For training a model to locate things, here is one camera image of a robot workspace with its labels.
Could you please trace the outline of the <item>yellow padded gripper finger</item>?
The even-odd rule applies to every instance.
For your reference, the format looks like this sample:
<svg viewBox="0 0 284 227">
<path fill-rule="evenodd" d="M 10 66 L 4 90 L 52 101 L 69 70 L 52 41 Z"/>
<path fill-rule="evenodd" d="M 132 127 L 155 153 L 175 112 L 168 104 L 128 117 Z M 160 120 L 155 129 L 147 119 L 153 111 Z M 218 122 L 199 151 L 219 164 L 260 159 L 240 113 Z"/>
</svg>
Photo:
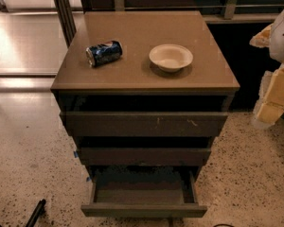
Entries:
<svg viewBox="0 0 284 227">
<path fill-rule="evenodd" d="M 284 114 L 284 74 L 266 71 L 261 79 L 252 124 L 268 129 Z"/>
</svg>

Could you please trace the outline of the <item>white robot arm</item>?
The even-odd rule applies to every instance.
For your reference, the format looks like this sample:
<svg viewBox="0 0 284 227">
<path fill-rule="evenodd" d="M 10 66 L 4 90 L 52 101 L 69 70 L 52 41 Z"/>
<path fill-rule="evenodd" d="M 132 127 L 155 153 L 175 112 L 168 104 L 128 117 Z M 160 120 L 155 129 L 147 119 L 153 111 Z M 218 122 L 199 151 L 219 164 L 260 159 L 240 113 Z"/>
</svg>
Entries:
<svg viewBox="0 0 284 227">
<path fill-rule="evenodd" d="M 274 72 L 264 73 L 253 110 L 253 125 L 268 129 L 284 114 L 284 9 L 272 24 L 252 37 L 250 45 L 268 47 L 270 57 L 280 62 Z"/>
</svg>

